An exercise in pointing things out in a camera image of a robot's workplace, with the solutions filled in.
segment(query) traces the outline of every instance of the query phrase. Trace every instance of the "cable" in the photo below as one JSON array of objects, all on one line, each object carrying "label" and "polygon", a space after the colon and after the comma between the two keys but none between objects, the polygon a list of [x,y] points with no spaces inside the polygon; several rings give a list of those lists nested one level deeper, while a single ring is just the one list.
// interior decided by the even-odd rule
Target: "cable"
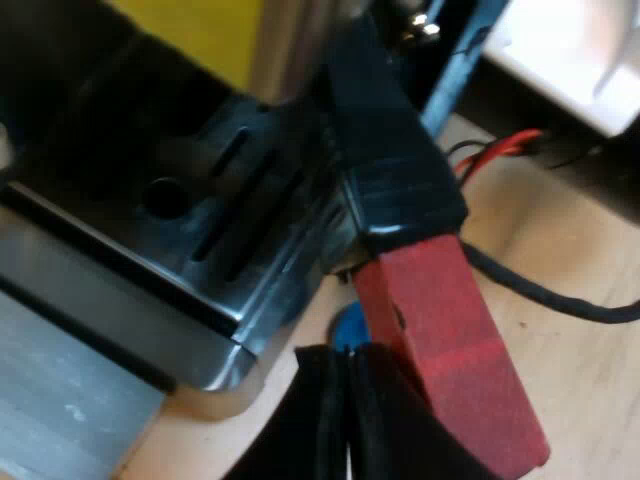
[{"label": "cable", "polygon": [[640,319],[640,300],[622,307],[602,307],[580,298],[567,297],[538,285],[500,265],[473,245],[462,243],[469,263],[495,283],[556,312],[596,323],[616,325]]},{"label": "cable", "polygon": [[471,178],[472,175],[494,158],[500,155],[519,156],[523,153],[528,153],[524,147],[532,140],[535,140],[542,135],[542,130],[528,129],[494,142],[466,140],[451,147],[447,152],[447,157],[451,157],[451,155],[466,147],[483,147],[479,153],[466,157],[454,167],[454,171],[456,173],[464,172],[459,180],[459,183],[462,186],[469,180],[469,178]]},{"label": "cable", "polygon": [[451,156],[454,153],[457,153],[458,151],[462,150],[463,148],[467,148],[467,147],[482,147],[482,148],[487,148],[487,145],[489,145],[490,142],[483,142],[482,140],[464,140],[462,142],[458,142],[456,143],[453,147],[451,147],[446,155],[447,158],[451,158]]},{"label": "cable", "polygon": [[521,132],[515,133],[510,137],[503,140],[499,140],[492,145],[488,146],[484,151],[480,152],[477,158],[473,161],[473,165],[470,168],[470,172],[466,180],[471,178],[478,170],[489,163],[494,158],[504,155],[511,151],[514,147],[522,147],[522,145],[542,136],[542,130],[537,128],[530,128]]},{"label": "cable", "polygon": [[[529,129],[493,143],[468,140],[454,145],[448,152],[449,156],[465,147],[483,147],[483,150],[479,153],[466,157],[454,167],[456,173],[464,172],[459,180],[460,185],[464,185],[472,175],[494,158],[505,154],[521,154],[526,150],[524,147],[526,147],[527,143],[539,138],[542,134],[541,130]],[[560,166],[573,163],[574,161],[575,159],[572,159],[569,162],[560,164]],[[495,283],[539,305],[573,317],[607,325],[629,323],[640,319],[640,300],[630,305],[609,308],[594,305],[580,298],[560,295],[513,272],[473,245],[466,242],[461,243],[464,254],[473,267]]]}]

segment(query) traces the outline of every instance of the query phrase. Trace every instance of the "black cable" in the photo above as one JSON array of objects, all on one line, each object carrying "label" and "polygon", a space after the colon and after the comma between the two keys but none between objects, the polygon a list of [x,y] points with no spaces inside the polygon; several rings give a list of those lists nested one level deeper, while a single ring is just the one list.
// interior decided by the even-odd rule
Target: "black cable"
[{"label": "black cable", "polygon": [[462,242],[462,249],[469,263],[489,279],[556,312],[608,325],[629,323],[640,319],[640,300],[623,307],[608,308],[594,305],[580,298],[560,295],[527,280],[466,242]]},{"label": "black cable", "polygon": [[459,150],[462,150],[463,148],[482,147],[484,149],[489,145],[490,142],[483,142],[482,140],[465,140],[463,142],[458,142],[447,151],[447,158],[450,158],[451,155],[458,152]]}]

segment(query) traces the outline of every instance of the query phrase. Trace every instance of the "silver metal surface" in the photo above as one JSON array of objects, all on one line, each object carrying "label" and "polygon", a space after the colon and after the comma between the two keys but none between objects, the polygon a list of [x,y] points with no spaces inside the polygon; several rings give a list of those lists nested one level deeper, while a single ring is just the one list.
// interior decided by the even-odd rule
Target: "silver metal surface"
[{"label": "silver metal surface", "polygon": [[[216,392],[240,389],[252,378],[256,359],[240,345],[3,207],[0,280],[211,404]],[[262,385],[251,384],[255,398]]]},{"label": "silver metal surface", "polygon": [[15,480],[110,478],[165,397],[4,293],[0,378],[0,472]]}]

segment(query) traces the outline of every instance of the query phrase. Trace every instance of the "wooden surface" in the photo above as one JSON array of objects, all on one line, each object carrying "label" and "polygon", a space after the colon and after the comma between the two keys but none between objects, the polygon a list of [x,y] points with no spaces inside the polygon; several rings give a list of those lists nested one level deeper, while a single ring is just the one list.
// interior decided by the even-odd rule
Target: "wooden surface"
[{"label": "wooden surface", "polygon": [[[447,146],[470,136],[454,119]],[[606,305],[640,297],[640,230],[523,159],[496,160],[466,189],[463,237],[565,294]],[[526,480],[640,478],[640,323],[601,326],[478,284],[549,438],[549,463]],[[217,424],[169,403],[121,480],[217,479],[260,431],[295,373],[294,345],[320,342],[354,298],[328,278],[258,401]]]}]

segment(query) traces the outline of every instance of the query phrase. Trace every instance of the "black plastic part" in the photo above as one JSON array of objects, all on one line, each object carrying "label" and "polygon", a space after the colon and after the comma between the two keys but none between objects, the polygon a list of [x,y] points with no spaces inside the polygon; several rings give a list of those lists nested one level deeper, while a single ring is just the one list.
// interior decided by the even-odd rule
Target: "black plastic part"
[{"label": "black plastic part", "polygon": [[355,480],[498,480],[429,412],[384,346],[349,358]]},{"label": "black plastic part", "polygon": [[341,183],[374,255],[456,232],[467,215],[451,169],[386,59],[365,18],[329,63]]},{"label": "black plastic part", "polygon": [[260,436],[226,480],[344,480],[346,359],[328,346],[296,350],[300,369]]}]

